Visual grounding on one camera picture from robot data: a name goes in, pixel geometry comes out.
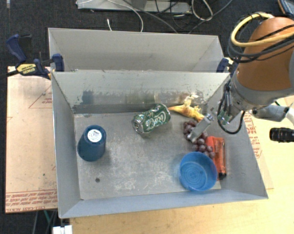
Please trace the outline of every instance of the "can lid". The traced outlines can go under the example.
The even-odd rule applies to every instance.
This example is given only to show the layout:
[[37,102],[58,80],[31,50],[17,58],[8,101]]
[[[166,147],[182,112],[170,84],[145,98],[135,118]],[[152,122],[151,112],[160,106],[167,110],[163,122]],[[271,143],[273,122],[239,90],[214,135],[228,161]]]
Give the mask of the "can lid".
[[139,120],[133,119],[132,125],[133,125],[133,128],[135,129],[136,132],[143,134],[143,127],[142,127],[142,124]]

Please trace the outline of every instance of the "purple grapes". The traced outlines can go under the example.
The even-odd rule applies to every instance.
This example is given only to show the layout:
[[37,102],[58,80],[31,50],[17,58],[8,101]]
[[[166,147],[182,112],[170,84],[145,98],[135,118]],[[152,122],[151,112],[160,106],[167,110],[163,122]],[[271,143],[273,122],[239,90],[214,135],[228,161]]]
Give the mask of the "purple grapes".
[[[183,133],[185,138],[190,141],[187,136],[191,131],[195,128],[195,126],[198,124],[196,120],[189,120],[184,122],[183,124]],[[215,158],[215,152],[213,150],[212,146],[208,146],[205,144],[205,139],[208,137],[208,134],[206,131],[202,132],[202,134],[199,136],[198,139],[196,139],[193,142],[192,149],[196,152],[201,152],[205,154],[206,156],[210,157],[211,159]]]

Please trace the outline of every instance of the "crushed soda can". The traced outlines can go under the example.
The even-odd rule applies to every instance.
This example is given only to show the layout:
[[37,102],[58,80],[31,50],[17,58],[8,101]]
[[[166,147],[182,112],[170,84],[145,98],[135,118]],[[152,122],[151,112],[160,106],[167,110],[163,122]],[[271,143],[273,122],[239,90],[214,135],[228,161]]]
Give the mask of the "crushed soda can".
[[163,104],[156,104],[152,109],[134,116],[133,128],[140,134],[150,133],[156,127],[166,124],[171,119],[170,111]]

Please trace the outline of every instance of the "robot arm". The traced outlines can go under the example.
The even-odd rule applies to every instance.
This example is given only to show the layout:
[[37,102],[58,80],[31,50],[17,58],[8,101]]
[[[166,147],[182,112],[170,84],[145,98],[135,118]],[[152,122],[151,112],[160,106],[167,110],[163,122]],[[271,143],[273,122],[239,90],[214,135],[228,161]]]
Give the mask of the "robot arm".
[[[239,27],[230,39],[229,53],[238,66],[224,87],[217,113],[218,123],[225,131],[225,125],[241,111],[252,111],[254,117],[273,121],[288,117],[294,124],[293,109],[272,105],[278,98],[294,95],[294,21],[265,13],[255,15],[268,19],[255,29],[248,43],[236,41]],[[235,46],[244,47],[243,53]],[[287,134],[283,130],[278,135],[274,134],[277,130],[271,132],[271,139],[294,141],[294,131],[291,130],[293,138],[289,138],[289,130]]]

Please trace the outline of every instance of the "blue bowl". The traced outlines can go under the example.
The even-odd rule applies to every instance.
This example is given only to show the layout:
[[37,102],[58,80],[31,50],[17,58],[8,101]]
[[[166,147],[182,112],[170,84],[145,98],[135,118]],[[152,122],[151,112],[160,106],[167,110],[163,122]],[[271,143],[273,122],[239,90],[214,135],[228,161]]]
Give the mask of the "blue bowl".
[[206,191],[217,181],[217,169],[211,158],[200,152],[186,154],[179,167],[179,180],[190,191]]

